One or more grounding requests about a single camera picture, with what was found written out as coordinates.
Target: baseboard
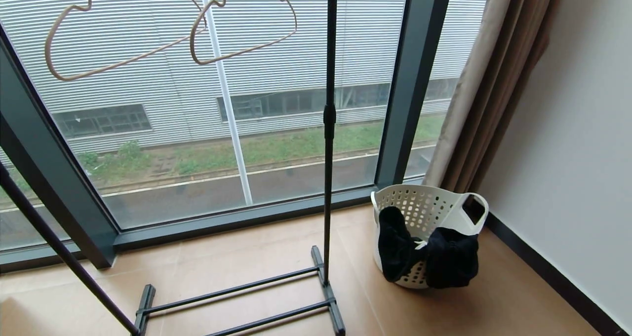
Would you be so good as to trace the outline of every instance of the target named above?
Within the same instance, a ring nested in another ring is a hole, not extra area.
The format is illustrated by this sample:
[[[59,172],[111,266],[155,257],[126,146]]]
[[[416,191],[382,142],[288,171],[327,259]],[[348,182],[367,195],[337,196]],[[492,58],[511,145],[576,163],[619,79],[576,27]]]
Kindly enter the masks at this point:
[[[604,336],[629,336],[593,300],[569,281],[557,268],[553,267],[526,242],[522,241],[498,217],[489,214],[485,226],[494,232],[515,254],[523,259],[544,279],[549,286],[568,302],[599,334]]]

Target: corrugated metal wall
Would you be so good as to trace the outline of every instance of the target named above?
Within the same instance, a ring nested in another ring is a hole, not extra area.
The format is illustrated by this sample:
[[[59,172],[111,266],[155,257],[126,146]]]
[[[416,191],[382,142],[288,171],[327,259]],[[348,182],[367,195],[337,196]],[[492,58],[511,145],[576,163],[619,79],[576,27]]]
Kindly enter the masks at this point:
[[[189,0],[93,0],[90,12],[73,12],[54,41],[60,73],[115,63],[185,36],[197,16]],[[337,85],[391,81],[405,0],[338,0]],[[486,0],[450,0],[431,79],[458,77],[469,55]],[[282,43],[225,61],[231,95],[325,86],[327,0],[291,0],[298,33]],[[67,5],[86,0],[0,0],[0,20],[50,111],[144,104],[151,132],[70,140],[75,151],[110,151],[128,140],[158,145],[230,135],[215,98],[221,96],[213,64],[199,66],[181,43],[136,63],[73,82],[55,79],[45,66],[43,43]],[[228,0],[214,9],[224,54],[281,37],[293,28],[278,0]],[[212,57],[208,35],[198,56]],[[445,111],[449,100],[424,112]],[[385,107],[346,109],[339,122],[379,120]],[[320,125],[321,113],[239,121],[241,135]]]

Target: gold wire hanger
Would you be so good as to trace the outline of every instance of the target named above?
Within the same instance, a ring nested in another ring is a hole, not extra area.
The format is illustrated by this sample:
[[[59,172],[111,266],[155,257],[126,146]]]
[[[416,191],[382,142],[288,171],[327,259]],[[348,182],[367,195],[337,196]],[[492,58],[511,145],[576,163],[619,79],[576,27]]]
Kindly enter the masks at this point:
[[[276,39],[276,40],[271,41],[269,43],[256,45],[255,47],[239,50],[237,52],[233,52],[233,53],[230,53],[230,54],[224,54],[224,55],[220,55],[219,57],[215,57],[215,58],[212,58],[212,59],[207,59],[207,60],[201,61],[201,60],[198,59],[198,57],[196,55],[196,34],[199,34],[199,32],[197,31],[197,28],[199,26],[199,22],[203,18],[206,21],[204,15],[206,14],[206,11],[208,10],[208,8],[211,7],[212,5],[217,5],[217,7],[225,7],[225,5],[226,5],[226,0],[222,0],[222,2],[217,2],[217,0],[211,0],[209,3],[206,4],[206,6],[204,6],[204,8],[202,10],[199,11],[199,15],[198,15],[198,17],[196,19],[196,22],[194,22],[194,25],[191,27],[191,34],[189,35],[189,48],[191,50],[191,58],[197,64],[210,64],[210,63],[214,63],[214,62],[217,62],[217,61],[221,61],[222,59],[235,57],[235,55],[244,54],[244,53],[247,53],[247,52],[251,52],[253,50],[257,50],[257,49],[260,49],[260,48],[267,47],[269,45],[273,45],[275,43],[279,43],[279,42],[283,41],[284,39],[286,39],[287,37],[290,37],[291,35],[295,34],[296,31],[298,30],[298,20],[296,19],[296,12],[294,11],[294,8],[292,7],[292,3],[290,3],[289,0],[278,0],[278,1],[286,2],[287,5],[289,6],[289,9],[292,10],[292,14],[294,15],[294,30],[292,32],[290,32],[289,34],[281,37],[280,39]]]
[[[194,5],[196,5],[198,10],[201,11],[201,8],[199,7],[199,4],[197,3],[197,1],[196,0],[191,0],[191,1],[194,3]],[[83,11],[83,12],[88,12],[91,9],[92,9],[92,0],[88,0],[88,7],[83,7],[83,6],[79,6],[79,5],[70,5],[70,6],[66,7],[66,9],[64,9],[61,12],[61,14],[59,14],[59,16],[57,16],[57,19],[52,24],[52,27],[50,28],[50,31],[48,32],[48,36],[46,37],[46,42],[44,43],[44,46],[43,46],[43,54],[44,54],[44,58],[46,60],[46,66],[48,66],[48,69],[50,70],[52,75],[54,75],[55,78],[57,78],[59,80],[62,80],[64,82],[70,82],[72,80],[89,77],[90,75],[101,73],[101,72],[104,72],[106,70],[111,70],[113,68],[117,68],[117,67],[123,66],[125,64],[138,61],[138,59],[143,59],[145,57],[149,57],[149,55],[158,53],[161,50],[165,50],[165,49],[167,49],[169,47],[172,47],[172,46],[174,46],[174,45],[176,45],[178,43],[181,43],[182,41],[185,41],[186,39],[188,39],[190,37],[190,36],[185,36],[185,37],[182,37],[181,39],[176,39],[172,43],[165,44],[165,45],[160,46],[160,47],[158,47],[156,49],[150,50],[147,53],[137,55],[136,57],[125,59],[124,61],[121,61],[119,63],[110,64],[109,66],[104,66],[102,68],[98,68],[98,69],[95,69],[95,70],[86,71],[85,73],[81,73],[81,74],[77,74],[77,75],[70,75],[69,77],[64,77],[63,75],[59,74],[59,72],[57,72],[57,70],[55,70],[55,66],[52,63],[52,59],[50,58],[50,48],[52,46],[52,40],[55,37],[55,34],[57,33],[57,30],[59,29],[59,26],[61,25],[61,22],[64,21],[66,16],[68,16],[68,14],[72,10],[79,10],[79,11]],[[208,24],[206,23],[206,19],[204,19],[204,28],[201,29],[201,30],[198,30],[197,34],[203,32],[207,28],[208,28]]]

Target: wooden floor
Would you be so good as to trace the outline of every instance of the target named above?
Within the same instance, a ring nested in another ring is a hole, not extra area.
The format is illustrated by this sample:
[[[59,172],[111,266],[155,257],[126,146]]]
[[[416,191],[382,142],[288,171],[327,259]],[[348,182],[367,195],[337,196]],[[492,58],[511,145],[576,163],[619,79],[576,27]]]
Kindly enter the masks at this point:
[[[108,271],[84,266],[129,316],[145,284],[154,305],[312,266],[322,250],[322,216],[124,253]],[[384,280],[372,258],[370,206],[332,219],[331,281],[350,336],[596,335],[553,289],[495,235],[480,236],[480,271],[461,289],[410,291]],[[64,266],[0,277],[2,336],[124,336],[97,299]],[[323,300],[317,278],[259,289],[156,316],[147,336],[202,336]],[[332,335],[329,314],[252,334]]]

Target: road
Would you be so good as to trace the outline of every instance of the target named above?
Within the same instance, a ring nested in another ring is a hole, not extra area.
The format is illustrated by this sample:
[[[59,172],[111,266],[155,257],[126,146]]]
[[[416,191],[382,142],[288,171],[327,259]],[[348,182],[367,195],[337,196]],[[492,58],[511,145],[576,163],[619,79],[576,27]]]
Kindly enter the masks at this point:
[[[426,172],[434,147],[413,149],[408,174]],[[248,174],[254,203],[270,203],[323,192],[324,163],[291,168],[270,169]],[[334,161],[334,190],[358,187],[373,182],[377,154]],[[239,176],[212,178],[109,194],[106,205],[123,229],[151,223],[172,221],[245,205]],[[38,207],[42,216],[60,235],[63,231],[47,210]],[[0,214],[0,250],[41,241],[34,228],[17,210]]]

